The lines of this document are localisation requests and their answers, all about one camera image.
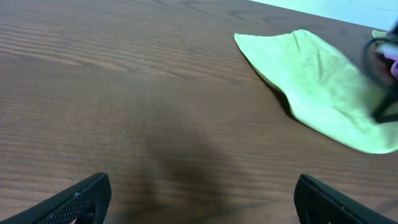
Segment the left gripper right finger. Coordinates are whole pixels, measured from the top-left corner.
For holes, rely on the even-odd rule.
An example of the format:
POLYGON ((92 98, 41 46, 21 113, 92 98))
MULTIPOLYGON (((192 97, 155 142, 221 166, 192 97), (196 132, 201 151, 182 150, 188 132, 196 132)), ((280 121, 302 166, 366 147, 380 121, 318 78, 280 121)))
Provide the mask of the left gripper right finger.
POLYGON ((397 224, 308 174, 294 191, 300 224, 397 224))

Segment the green microfiber cloth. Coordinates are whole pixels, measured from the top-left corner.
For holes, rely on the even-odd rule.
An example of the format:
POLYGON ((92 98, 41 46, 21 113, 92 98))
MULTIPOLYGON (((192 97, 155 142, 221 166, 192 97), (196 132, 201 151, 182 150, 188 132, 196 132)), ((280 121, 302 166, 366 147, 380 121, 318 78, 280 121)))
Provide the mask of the green microfiber cloth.
POLYGON ((235 34, 234 40, 303 124, 361 152, 397 150, 397 123, 380 124, 371 116, 386 90, 332 45, 302 29, 269 37, 235 34))

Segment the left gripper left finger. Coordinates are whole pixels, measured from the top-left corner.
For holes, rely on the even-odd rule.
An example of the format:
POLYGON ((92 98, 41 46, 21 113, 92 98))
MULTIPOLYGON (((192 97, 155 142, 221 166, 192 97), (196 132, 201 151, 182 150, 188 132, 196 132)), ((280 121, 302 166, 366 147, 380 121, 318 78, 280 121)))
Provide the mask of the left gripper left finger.
POLYGON ((96 173, 1 224, 103 224, 112 190, 106 173, 96 173))

